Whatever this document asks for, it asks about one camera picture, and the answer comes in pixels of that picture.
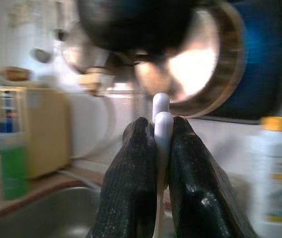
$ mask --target white tile wall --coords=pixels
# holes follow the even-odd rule
[[[34,78],[48,80],[52,84],[59,82],[59,86],[65,90],[76,91],[78,75],[69,69],[58,52],[58,42],[54,42],[56,49],[56,58],[51,64],[42,64],[36,62],[30,56],[30,50],[35,46],[34,34],[36,34],[34,24],[28,23],[15,29],[7,28],[6,9],[13,3],[23,2],[24,0],[0,0],[0,67],[5,65],[14,65],[29,68],[35,71]],[[118,103],[118,111],[123,111],[126,106]],[[118,115],[119,118],[125,118],[120,121],[118,130],[125,128],[130,120],[130,115]],[[191,125],[204,143],[210,149],[220,164],[230,172],[245,173],[246,158],[244,155],[243,140],[246,135],[256,133],[259,126],[241,125],[232,123],[223,123],[206,120],[190,120]],[[104,156],[101,161],[105,164],[111,162],[111,154]]]

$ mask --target dish soap bottle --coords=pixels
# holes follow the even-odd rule
[[[261,238],[282,238],[282,118],[264,118],[260,133],[250,137],[249,150],[249,218]]]

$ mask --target stainless steel sink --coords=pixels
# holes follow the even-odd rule
[[[93,226],[98,190],[79,186],[59,190],[0,217],[0,238],[84,238]],[[173,237],[167,213],[164,237]]]

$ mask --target kitchen wall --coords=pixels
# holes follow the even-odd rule
[[[27,23],[15,28],[8,26],[7,8],[19,2],[23,1],[0,0],[0,68],[6,65],[25,67],[35,72],[34,80],[45,80],[69,92],[77,92],[79,90],[77,85],[79,76],[64,63],[60,55],[58,41],[54,41],[50,37],[50,40],[45,42],[45,48],[55,54],[54,61],[50,64],[38,63],[30,56],[31,49],[38,47],[41,43],[40,40],[34,38],[37,34],[34,23]],[[56,27],[53,9],[52,14],[46,17],[50,17],[46,20],[49,23],[48,28],[52,30]],[[127,99],[121,99],[120,102],[114,100],[114,102],[116,103],[117,118],[124,118],[116,126],[116,134],[119,135],[130,121],[131,103]],[[199,119],[191,119],[190,123],[226,171],[238,174],[246,173],[248,156],[244,149],[245,137],[257,133],[260,126]],[[98,127],[101,130],[104,129],[103,125],[99,124]],[[119,148],[120,142],[117,141],[105,153],[90,158],[93,162],[77,161],[75,164],[104,171]]]

